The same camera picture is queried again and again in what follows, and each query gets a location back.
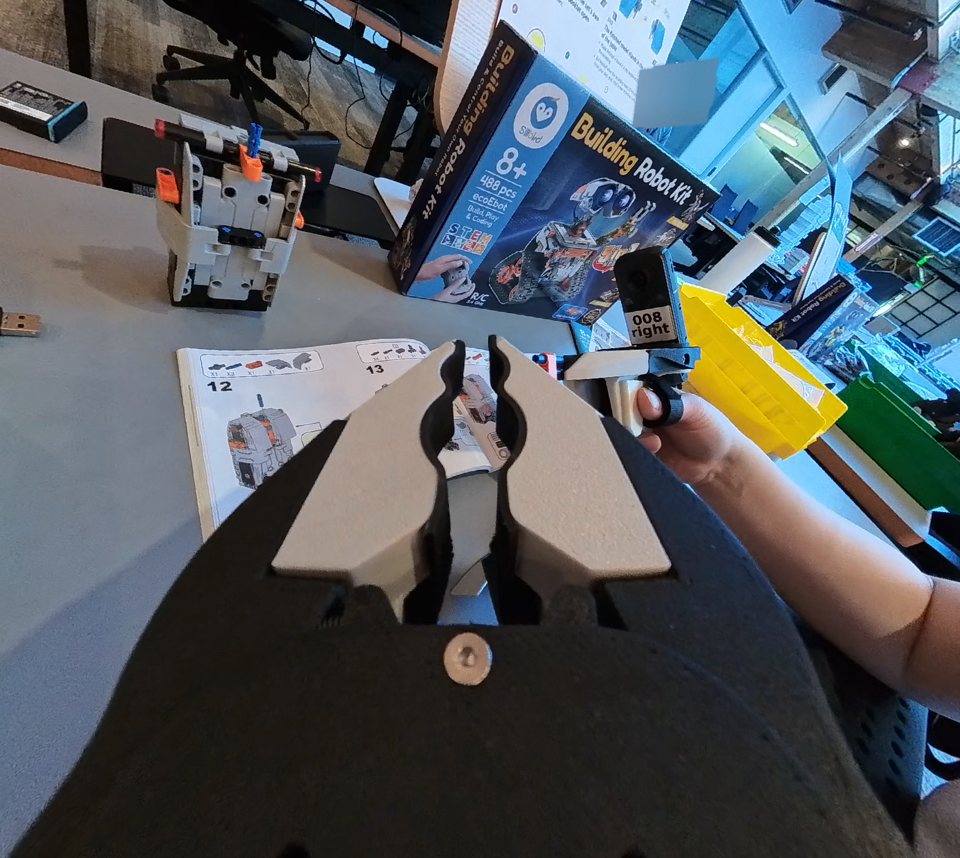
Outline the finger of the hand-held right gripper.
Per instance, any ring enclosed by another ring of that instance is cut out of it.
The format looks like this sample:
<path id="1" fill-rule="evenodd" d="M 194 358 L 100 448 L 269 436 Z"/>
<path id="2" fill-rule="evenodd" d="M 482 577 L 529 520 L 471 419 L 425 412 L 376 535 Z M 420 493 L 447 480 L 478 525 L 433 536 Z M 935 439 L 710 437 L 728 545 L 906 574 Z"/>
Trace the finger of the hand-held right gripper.
<path id="1" fill-rule="evenodd" d="M 562 358 L 563 381 L 638 379 L 650 372 L 650 352 L 641 348 L 606 348 Z"/>

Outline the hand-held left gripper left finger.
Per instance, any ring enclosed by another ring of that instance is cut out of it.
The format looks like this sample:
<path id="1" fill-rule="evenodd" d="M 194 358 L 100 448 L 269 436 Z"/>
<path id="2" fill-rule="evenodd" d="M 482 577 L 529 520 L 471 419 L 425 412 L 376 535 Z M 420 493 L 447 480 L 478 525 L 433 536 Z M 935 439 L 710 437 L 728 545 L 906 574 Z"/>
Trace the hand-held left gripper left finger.
<path id="1" fill-rule="evenodd" d="M 453 559 L 447 472 L 465 344 L 447 342 L 354 410 L 271 562 L 380 588 L 400 621 L 438 623 Z"/>

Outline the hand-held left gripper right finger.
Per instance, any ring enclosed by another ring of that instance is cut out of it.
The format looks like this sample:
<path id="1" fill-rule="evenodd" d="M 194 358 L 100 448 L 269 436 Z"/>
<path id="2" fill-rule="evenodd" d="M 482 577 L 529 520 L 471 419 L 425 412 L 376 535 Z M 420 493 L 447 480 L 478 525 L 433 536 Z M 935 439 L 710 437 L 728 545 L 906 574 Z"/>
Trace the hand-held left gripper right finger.
<path id="1" fill-rule="evenodd" d="M 502 337 L 488 340 L 498 475 L 488 580 L 496 612 L 543 612 L 565 587 L 669 573 L 671 563 L 591 405 Z"/>

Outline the person's right forearm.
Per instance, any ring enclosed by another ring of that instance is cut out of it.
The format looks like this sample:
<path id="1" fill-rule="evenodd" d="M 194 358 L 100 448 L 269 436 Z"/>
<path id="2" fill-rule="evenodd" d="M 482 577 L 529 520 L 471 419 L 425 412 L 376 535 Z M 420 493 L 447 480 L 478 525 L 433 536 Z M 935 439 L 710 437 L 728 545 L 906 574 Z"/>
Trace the person's right forearm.
<path id="1" fill-rule="evenodd" d="M 780 597 L 883 684 L 959 720 L 959 586 L 799 489 L 749 441 L 696 491 Z"/>

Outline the grey desk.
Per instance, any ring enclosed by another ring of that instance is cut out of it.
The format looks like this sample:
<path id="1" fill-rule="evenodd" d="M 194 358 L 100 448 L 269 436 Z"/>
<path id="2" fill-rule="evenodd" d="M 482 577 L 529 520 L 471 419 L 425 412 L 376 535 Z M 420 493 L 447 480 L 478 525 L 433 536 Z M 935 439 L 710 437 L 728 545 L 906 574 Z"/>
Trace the grey desk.
<path id="1" fill-rule="evenodd" d="M 177 348 L 503 334 L 566 348 L 558 324 L 442 311 L 390 289 L 371 249 L 308 237 L 282 310 L 175 310 L 151 199 L 2 167 L 2 305 L 42 337 L 2 339 L 2 675 L 110 689 L 200 548 Z M 862 529 L 822 470 L 795 485 Z M 875 524 L 863 530 L 878 537 Z"/>

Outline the person's right hand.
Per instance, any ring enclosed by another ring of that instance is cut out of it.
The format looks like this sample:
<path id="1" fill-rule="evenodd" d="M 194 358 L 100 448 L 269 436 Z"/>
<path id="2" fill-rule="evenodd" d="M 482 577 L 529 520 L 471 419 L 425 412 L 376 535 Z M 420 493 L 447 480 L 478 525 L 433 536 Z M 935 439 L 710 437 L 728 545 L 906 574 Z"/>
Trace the person's right hand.
<path id="1" fill-rule="evenodd" d="M 754 458 L 756 447 L 701 396 L 680 393 L 678 421 L 653 427 L 664 407 L 654 392 L 641 388 L 634 406 L 645 421 L 638 441 L 695 491 L 719 482 Z"/>

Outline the white paper roll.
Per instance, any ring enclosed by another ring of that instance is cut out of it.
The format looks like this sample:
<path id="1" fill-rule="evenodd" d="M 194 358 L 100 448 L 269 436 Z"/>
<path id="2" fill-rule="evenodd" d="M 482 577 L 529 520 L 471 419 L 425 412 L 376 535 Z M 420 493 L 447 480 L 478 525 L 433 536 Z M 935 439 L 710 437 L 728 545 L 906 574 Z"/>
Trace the white paper roll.
<path id="1" fill-rule="evenodd" d="M 777 229 L 753 228 L 699 279 L 699 285 L 727 296 L 758 269 L 779 245 Z"/>

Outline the robot kit cardboard box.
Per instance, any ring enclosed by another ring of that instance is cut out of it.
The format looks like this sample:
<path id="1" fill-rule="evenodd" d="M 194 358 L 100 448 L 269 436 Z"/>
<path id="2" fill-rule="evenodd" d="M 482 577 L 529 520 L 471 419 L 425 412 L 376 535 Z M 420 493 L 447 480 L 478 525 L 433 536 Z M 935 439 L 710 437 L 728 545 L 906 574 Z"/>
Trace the robot kit cardboard box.
<path id="1" fill-rule="evenodd" d="M 670 247 L 718 197 L 501 20 L 390 267 L 409 297 L 590 327 L 618 259 Z"/>

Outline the yellow plastic bin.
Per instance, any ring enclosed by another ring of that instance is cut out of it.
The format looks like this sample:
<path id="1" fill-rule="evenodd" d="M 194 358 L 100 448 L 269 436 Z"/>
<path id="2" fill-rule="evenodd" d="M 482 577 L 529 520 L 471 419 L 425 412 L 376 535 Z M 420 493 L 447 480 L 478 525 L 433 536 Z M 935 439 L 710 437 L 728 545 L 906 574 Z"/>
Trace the yellow plastic bin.
<path id="1" fill-rule="evenodd" d="M 679 294 L 690 343 L 701 348 L 687 383 L 763 452 L 790 458 L 846 413 L 838 396 L 722 294 L 692 284 Z"/>

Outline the building instruction booklet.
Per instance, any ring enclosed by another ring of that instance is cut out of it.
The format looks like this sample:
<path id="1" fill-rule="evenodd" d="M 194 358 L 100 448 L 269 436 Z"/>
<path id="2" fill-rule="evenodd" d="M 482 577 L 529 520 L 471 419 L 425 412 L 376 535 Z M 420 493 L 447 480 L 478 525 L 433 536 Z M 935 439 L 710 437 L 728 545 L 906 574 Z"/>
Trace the building instruction booklet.
<path id="1" fill-rule="evenodd" d="M 430 352 L 417 339 L 304 348 L 176 353 L 202 538 L 334 420 L 345 420 Z M 465 350 L 454 434 L 439 454 L 448 478 L 498 471 L 498 398 L 486 349 Z"/>

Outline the dark kit box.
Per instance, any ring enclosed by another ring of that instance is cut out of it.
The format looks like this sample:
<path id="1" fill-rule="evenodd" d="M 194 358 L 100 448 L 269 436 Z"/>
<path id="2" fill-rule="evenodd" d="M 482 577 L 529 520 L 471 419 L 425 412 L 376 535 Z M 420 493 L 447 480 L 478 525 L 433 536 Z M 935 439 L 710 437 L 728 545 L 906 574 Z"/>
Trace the dark kit box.
<path id="1" fill-rule="evenodd" d="M 837 311 L 859 290 L 846 276 L 834 276 L 811 295 L 799 301 L 783 315 L 766 327 L 766 332 L 784 347 L 794 343 L 800 348 Z"/>

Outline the green plastic bin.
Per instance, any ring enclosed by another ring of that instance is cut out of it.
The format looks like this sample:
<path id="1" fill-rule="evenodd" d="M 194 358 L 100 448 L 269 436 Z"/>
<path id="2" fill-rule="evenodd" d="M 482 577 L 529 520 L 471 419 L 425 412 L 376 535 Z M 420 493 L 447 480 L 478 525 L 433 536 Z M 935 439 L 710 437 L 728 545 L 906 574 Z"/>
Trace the green plastic bin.
<path id="1" fill-rule="evenodd" d="M 862 375 L 839 394 L 838 427 L 927 510 L 959 513 L 959 460 L 933 426 L 886 386 Z"/>

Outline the grey brick robot model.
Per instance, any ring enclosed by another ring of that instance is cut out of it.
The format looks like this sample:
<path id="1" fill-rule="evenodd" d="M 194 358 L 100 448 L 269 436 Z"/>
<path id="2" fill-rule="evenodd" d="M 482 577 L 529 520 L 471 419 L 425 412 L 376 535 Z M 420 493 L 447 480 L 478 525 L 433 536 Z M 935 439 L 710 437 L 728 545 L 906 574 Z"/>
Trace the grey brick robot model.
<path id="1" fill-rule="evenodd" d="M 155 174 L 155 214 L 169 250 L 175 307 L 264 312 L 288 266 L 307 190 L 323 171 L 292 148 L 247 130 L 186 116 L 157 119 L 174 164 Z"/>

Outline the black office chair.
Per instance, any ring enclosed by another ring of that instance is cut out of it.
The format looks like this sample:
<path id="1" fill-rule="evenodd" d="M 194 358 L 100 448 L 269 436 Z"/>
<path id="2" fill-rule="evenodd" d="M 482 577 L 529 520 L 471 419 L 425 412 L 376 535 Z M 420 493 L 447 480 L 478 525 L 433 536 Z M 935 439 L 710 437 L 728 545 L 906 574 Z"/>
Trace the black office chair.
<path id="1" fill-rule="evenodd" d="M 234 51 L 225 58 L 169 45 L 162 58 L 163 70 L 151 85 L 155 100 L 168 102 L 168 82 L 228 81 L 230 96 L 243 101 L 250 121 L 259 124 L 257 102 L 269 102 L 309 129 L 303 114 L 265 82 L 276 78 L 280 53 L 298 61 L 309 59 L 314 39 L 306 31 L 245 0 L 162 1 L 208 25 Z"/>

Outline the black battery pack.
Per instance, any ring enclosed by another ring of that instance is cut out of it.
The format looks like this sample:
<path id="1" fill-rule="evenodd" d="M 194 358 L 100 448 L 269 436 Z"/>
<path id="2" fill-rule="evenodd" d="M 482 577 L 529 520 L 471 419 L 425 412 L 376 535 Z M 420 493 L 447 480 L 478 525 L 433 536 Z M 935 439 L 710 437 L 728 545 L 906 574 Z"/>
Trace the black battery pack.
<path id="1" fill-rule="evenodd" d="M 84 101 L 73 101 L 21 81 L 1 88 L 1 121 L 52 143 L 64 140 L 88 116 Z"/>

